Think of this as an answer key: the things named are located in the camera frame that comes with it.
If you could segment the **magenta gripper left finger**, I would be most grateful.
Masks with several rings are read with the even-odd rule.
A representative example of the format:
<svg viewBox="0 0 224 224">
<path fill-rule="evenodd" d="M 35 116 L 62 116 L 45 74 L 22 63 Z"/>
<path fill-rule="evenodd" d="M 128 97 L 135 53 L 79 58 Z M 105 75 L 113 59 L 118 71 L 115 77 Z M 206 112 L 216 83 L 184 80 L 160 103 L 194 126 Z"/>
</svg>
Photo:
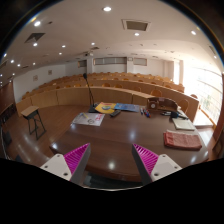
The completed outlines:
<svg viewBox="0 0 224 224">
<path fill-rule="evenodd" d="M 90 154 L 91 147 L 87 143 L 65 155 L 55 154 L 41 169 L 79 185 Z"/>
</svg>

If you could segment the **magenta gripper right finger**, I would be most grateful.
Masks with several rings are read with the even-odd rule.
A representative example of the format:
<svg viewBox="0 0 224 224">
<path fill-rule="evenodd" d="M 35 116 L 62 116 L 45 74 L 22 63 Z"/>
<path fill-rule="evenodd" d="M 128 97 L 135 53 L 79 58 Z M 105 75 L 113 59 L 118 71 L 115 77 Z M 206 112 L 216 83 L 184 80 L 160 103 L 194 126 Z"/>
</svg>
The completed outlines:
<svg viewBox="0 0 224 224">
<path fill-rule="evenodd" d="M 155 182 L 181 170 L 181 167 L 168 155 L 157 155 L 140 145 L 132 145 L 132 155 L 138 168 L 143 185 Z"/>
</svg>

